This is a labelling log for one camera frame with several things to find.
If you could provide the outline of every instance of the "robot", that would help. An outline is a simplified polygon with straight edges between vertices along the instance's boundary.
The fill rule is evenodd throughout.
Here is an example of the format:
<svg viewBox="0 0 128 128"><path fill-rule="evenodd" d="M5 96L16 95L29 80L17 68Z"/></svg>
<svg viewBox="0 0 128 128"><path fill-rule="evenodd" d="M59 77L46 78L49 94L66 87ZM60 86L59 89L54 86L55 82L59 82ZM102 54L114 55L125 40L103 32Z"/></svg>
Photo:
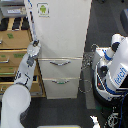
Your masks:
<svg viewBox="0 0 128 128"><path fill-rule="evenodd" d="M96 48L92 69L93 91L98 100L109 106L118 104L128 91L128 37L112 36L111 47Z"/></svg>
<svg viewBox="0 0 128 128"><path fill-rule="evenodd" d="M40 47L39 41L30 43L19 65L14 84L3 95L1 128L24 128L20 123L20 115L27 110L31 102L29 90L36 66L35 59L38 57Z"/></svg>

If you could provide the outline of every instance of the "blue logo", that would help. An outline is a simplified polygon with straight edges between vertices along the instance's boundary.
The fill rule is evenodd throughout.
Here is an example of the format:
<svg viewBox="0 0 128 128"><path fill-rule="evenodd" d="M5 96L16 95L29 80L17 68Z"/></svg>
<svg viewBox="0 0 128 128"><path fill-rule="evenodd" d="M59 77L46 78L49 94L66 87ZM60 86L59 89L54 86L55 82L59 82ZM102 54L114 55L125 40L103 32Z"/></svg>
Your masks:
<svg viewBox="0 0 128 128"><path fill-rule="evenodd" d="M115 82L119 85L122 80L124 79L125 77L125 74L126 74L126 70L124 68L120 68L120 72L117 74L117 78L115 78Z"/></svg>

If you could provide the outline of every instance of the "cabinet drawer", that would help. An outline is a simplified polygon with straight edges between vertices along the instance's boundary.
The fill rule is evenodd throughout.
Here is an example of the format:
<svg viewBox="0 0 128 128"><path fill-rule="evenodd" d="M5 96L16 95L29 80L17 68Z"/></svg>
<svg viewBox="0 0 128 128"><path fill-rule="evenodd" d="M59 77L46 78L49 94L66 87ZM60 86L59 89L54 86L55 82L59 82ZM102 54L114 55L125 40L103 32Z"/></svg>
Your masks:
<svg viewBox="0 0 128 128"><path fill-rule="evenodd" d="M0 32L0 49L27 48L30 43L28 31L3 31Z"/></svg>
<svg viewBox="0 0 128 128"><path fill-rule="evenodd" d="M77 98L79 79L44 79L47 99Z"/></svg>
<svg viewBox="0 0 128 128"><path fill-rule="evenodd" d="M17 73L19 67L0 67L0 77L9 77L9 76L14 76ZM34 70L34 75L39 75L39 71L37 69L37 66L35 67Z"/></svg>
<svg viewBox="0 0 128 128"><path fill-rule="evenodd" d="M0 50L0 66L19 66L27 49Z"/></svg>
<svg viewBox="0 0 128 128"><path fill-rule="evenodd" d="M13 83L14 82L0 82L0 94L3 94L8 87L13 85ZM40 83L39 82L39 77L37 76L37 79L35 81L33 81L33 83L32 83L30 93L39 93L39 92L41 92L41 88L40 88L39 83Z"/></svg>
<svg viewBox="0 0 128 128"><path fill-rule="evenodd" d="M80 77L82 59L38 61L43 78Z"/></svg>

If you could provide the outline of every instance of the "floor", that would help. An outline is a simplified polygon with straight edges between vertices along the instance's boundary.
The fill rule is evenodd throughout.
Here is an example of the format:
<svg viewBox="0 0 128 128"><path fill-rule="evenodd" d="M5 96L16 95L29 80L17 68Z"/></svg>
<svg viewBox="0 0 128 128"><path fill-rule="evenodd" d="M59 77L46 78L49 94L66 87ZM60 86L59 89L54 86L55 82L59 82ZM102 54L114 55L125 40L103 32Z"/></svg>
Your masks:
<svg viewBox="0 0 128 128"><path fill-rule="evenodd" d="M85 54L92 52L92 44L108 47L111 37L115 33L126 36L120 23L120 13L128 8L128 1L120 0L92 0L91 15L86 37ZM81 72L80 88L88 91L91 81L90 67L83 68ZM92 128L91 115L97 116L101 128L106 120L101 115L99 103L93 97L92 90L89 93L78 92L77 99L47 100L46 98L32 99L29 111L22 124L26 128L36 128L45 125L79 125L82 128Z"/></svg>

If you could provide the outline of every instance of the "cabinet door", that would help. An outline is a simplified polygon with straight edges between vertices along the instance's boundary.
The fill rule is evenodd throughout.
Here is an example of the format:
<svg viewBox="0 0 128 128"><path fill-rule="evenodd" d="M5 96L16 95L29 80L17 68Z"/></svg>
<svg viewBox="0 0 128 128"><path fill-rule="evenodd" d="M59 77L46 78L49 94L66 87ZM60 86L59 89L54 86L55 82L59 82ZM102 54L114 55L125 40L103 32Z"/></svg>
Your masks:
<svg viewBox="0 0 128 128"><path fill-rule="evenodd" d="M40 15L45 3L48 17ZM36 35L42 44L39 58L79 57L83 55L90 16L91 0L31 0L25 1L32 30L32 10Z"/></svg>
<svg viewBox="0 0 128 128"><path fill-rule="evenodd" d="M79 79L43 80L48 99L77 98Z"/></svg>
<svg viewBox="0 0 128 128"><path fill-rule="evenodd" d="M42 78L79 78L82 59L38 60Z"/></svg>

